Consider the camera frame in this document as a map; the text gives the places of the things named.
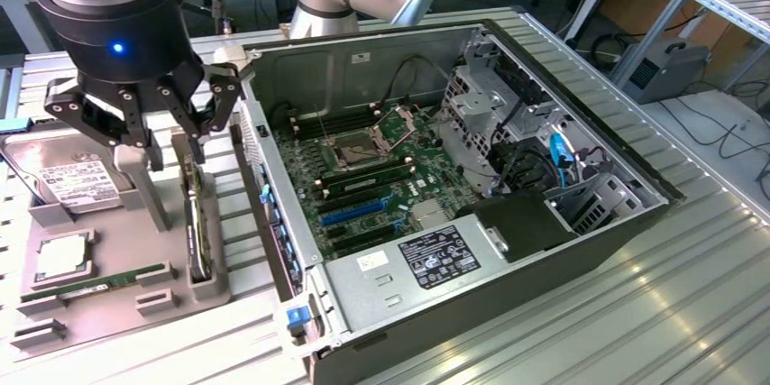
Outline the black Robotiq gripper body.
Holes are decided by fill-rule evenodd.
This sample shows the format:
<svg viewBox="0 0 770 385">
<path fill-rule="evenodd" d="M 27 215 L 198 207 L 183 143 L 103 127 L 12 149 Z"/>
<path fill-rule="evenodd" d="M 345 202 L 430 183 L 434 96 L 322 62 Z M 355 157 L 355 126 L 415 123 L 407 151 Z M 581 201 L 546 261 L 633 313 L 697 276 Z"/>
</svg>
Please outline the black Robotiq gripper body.
<svg viewBox="0 0 770 385">
<path fill-rule="evenodd" d="M 124 87 L 139 93 L 146 112 L 166 109 L 158 88 L 171 86 L 187 103 L 203 81 L 179 0 L 135 0 L 122 5 L 70 5 L 39 0 L 78 68 L 83 92 L 119 105 Z"/>
</svg>

